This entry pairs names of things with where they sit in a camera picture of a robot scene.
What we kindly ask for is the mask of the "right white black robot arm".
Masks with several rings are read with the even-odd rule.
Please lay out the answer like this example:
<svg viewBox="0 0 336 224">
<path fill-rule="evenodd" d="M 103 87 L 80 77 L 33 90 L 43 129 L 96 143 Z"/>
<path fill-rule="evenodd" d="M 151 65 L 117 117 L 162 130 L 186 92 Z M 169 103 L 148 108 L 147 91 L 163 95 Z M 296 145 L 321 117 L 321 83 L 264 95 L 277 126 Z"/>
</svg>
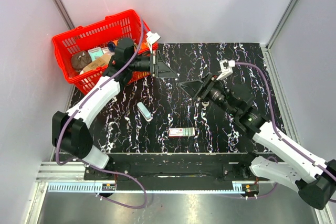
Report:
<svg viewBox="0 0 336 224">
<path fill-rule="evenodd" d="M 193 99 L 211 101 L 233 118 L 233 125 L 243 136 L 266 147 L 285 164 L 270 162 L 250 154 L 239 166 L 245 180 L 263 177 L 297 192 L 309 206 L 322 210 L 335 193 L 335 160 L 326 161 L 312 154 L 278 129 L 254 107 L 255 96 L 242 84 L 226 89 L 216 76 L 180 82 L 178 86 Z"/>
</svg>

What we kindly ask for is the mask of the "light blue small stapler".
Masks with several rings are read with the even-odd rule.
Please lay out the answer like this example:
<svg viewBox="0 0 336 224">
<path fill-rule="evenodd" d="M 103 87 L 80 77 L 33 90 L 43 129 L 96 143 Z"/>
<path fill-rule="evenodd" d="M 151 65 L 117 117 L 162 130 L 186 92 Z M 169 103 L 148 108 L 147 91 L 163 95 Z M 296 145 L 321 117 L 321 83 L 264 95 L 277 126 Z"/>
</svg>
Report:
<svg viewBox="0 0 336 224">
<path fill-rule="evenodd" d="M 142 102 L 137 103 L 137 108 L 147 122 L 150 122 L 152 120 L 152 114 Z"/>
</svg>

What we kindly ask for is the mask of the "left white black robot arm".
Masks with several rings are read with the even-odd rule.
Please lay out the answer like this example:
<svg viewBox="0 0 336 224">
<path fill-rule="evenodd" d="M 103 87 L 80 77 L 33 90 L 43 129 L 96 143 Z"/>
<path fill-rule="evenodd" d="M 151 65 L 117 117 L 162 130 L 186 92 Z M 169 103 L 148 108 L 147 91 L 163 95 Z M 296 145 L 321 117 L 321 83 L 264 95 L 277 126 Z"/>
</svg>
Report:
<svg viewBox="0 0 336 224">
<path fill-rule="evenodd" d="M 178 77 L 158 51 L 148 49 L 140 54 L 130 38 L 109 43 L 108 48 L 113 54 L 96 85 L 67 112 L 58 111 L 52 117 L 52 144 L 56 152 L 64 151 L 96 167 L 96 174 L 104 180 L 112 177 L 114 168 L 109 156 L 93 144 L 89 132 L 93 120 L 124 90 L 135 71 L 148 71 L 151 76 L 162 79 Z"/>
</svg>

